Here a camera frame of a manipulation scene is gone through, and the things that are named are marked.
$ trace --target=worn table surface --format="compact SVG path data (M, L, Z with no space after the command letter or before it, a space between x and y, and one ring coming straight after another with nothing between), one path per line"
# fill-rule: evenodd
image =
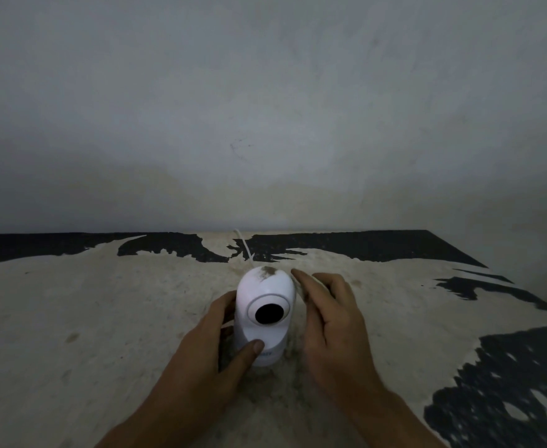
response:
M547 446L547 304L427 231L245 235L257 264L342 273L385 383L451 446ZM0 235L0 447L89 447L250 265L233 233ZM249 372L196 446L362 446L301 358Z

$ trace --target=person's right hand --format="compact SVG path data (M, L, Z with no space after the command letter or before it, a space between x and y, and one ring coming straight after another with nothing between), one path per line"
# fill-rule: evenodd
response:
M354 293L341 275L292 270L304 290L304 354L315 382L345 413L387 392L373 363L367 328Z

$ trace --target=white cable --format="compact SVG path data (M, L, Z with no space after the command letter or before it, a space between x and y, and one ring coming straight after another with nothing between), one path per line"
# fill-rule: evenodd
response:
M244 237L242 236L242 234L240 233L239 230L235 229L234 232L236 234L238 234L238 236L240 237L240 239L242 239L242 243L244 244L244 248L247 249L247 253L248 253L248 260L251 262L251 266L255 267L255 263L253 262L253 254L251 254L251 250L248 249L248 245L247 245L247 241L244 240Z

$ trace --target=hand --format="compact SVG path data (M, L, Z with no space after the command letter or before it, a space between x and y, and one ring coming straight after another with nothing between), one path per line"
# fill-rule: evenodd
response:
M443 444L382 383L371 355L367 327L350 285L341 275L299 270L307 304L304 353L315 382L352 420L371 447Z
M345 413L386 392L371 355L367 328L352 289L341 275L292 270L304 290L304 353L315 382Z
M232 291L211 303L207 314L182 339L141 407L108 432L96 448L181 446L218 418L264 347L261 340L248 343L218 372L220 330L234 316L235 299Z

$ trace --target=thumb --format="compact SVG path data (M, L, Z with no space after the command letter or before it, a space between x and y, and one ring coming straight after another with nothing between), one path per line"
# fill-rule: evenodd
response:
M228 367L222 371L223 379L234 390L240 383L240 379L252 366L255 359L261 354L265 343L260 339L247 343L233 358Z

